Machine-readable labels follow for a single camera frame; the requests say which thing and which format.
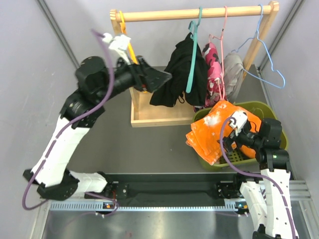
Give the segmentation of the black trousers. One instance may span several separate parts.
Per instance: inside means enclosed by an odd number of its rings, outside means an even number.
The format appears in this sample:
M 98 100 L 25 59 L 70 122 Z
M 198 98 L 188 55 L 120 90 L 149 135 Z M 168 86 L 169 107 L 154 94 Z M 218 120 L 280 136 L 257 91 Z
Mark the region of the black trousers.
M 190 74 L 193 39 L 189 33 L 186 38 L 175 46 L 170 61 L 164 69 L 172 75 L 162 87 L 155 91 L 150 99 L 150 105 L 174 107 L 178 98 L 184 98 L 192 106 L 203 106 L 207 91 L 208 66 L 197 47 L 195 67 L 190 93 L 186 92 L 188 76 Z

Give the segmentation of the orange white trousers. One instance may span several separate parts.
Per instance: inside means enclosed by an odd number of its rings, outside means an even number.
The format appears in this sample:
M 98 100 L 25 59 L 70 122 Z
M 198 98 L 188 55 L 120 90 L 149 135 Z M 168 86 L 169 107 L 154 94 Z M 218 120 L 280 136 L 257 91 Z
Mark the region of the orange white trousers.
M 219 135 L 222 124 L 235 111 L 246 113 L 252 124 L 252 132 L 259 130 L 261 120 L 246 109 L 228 101 L 219 101 L 204 118 L 191 124 L 191 132 L 186 134 L 186 144 L 208 164 L 213 165 L 222 156 Z

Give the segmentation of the orange plastic hanger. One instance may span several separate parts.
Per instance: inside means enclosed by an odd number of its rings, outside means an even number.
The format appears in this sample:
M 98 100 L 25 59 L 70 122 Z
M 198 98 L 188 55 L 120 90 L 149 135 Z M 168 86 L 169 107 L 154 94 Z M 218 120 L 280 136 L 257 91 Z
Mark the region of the orange plastic hanger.
M 124 15 L 123 15 L 122 11 L 119 11 L 119 14 L 120 14 L 120 19 L 121 19 L 121 22 L 120 22 L 121 31 L 122 31 L 123 34 L 127 35 L 126 23 L 125 23 L 125 20 L 124 20 Z M 130 54 L 130 57 L 131 57 L 132 61 L 135 64 L 138 64 L 136 55 L 134 53 L 133 47 L 132 47 L 130 42 L 128 44 L 128 51 L 129 51 L 129 54 Z

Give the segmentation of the teal plastic hanger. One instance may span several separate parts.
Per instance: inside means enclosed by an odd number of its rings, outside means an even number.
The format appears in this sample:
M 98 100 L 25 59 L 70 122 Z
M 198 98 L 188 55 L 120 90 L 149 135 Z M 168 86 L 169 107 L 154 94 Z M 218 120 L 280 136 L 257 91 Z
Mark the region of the teal plastic hanger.
M 195 62 L 196 62 L 196 53 L 197 53 L 198 27 L 201 23 L 202 11 L 203 11 L 203 8 L 200 7 L 199 14 L 198 14 L 198 21 L 195 22 L 194 20 L 192 20 L 188 26 L 188 30 L 191 33 L 190 38 L 193 40 L 193 48 L 192 48 L 190 71 L 189 71 L 187 84 L 186 84 L 186 93 L 191 92 L 191 88 L 192 88 L 192 84 L 193 84 Z

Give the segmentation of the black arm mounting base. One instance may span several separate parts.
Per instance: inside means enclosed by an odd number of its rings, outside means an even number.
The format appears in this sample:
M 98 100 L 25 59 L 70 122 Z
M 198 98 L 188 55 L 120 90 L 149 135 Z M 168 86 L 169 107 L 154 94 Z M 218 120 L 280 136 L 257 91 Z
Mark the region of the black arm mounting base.
M 113 183 L 101 193 L 87 192 L 85 197 L 109 197 L 119 201 L 122 206 L 132 207 L 182 203 L 208 204 L 222 199 L 239 199 L 243 196 L 232 182 L 201 180 Z

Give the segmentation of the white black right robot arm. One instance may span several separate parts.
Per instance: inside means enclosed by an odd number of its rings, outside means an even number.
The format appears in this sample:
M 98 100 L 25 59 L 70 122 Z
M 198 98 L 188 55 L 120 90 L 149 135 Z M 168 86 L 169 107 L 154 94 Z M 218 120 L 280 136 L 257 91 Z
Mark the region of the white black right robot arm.
M 244 179 L 232 186 L 238 197 L 244 197 L 253 221 L 254 239 L 297 239 L 290 199 L 291 165 L 286 150 L 281 148 L 282 124 L 277 119 L 264 118 L 256 133 L 250 131 L 250 122 L 228 117 L 221 127 L 219 143 L 221 152 L 230 162 L 226 152 L 231 144 L 246 146 L 256 153 L 260 173 L 242 171 L 229 166 Z

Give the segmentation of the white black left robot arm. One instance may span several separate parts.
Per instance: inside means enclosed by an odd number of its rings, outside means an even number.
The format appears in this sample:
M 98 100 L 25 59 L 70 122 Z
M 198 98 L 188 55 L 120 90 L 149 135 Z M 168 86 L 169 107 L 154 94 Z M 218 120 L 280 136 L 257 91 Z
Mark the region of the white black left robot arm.
M 105 109 L 104 103 L 133 87 L 153 93 L 169 81 L 170 73 L 151 67 L 143 57 L 138 63 L 119 58 L 115 70 L 106 67 L 98 56 L 84 59 L 75 71 L 78 88 L 65 101 L 46 150 L 40 161 L 26 169 L 23 177 L 38 186 L 43 199 L 64 201 L 86 193 L 109 197 L 113 185 L 105 173 L 77 173 L 67 165 L 82 138 L 94 126 Z

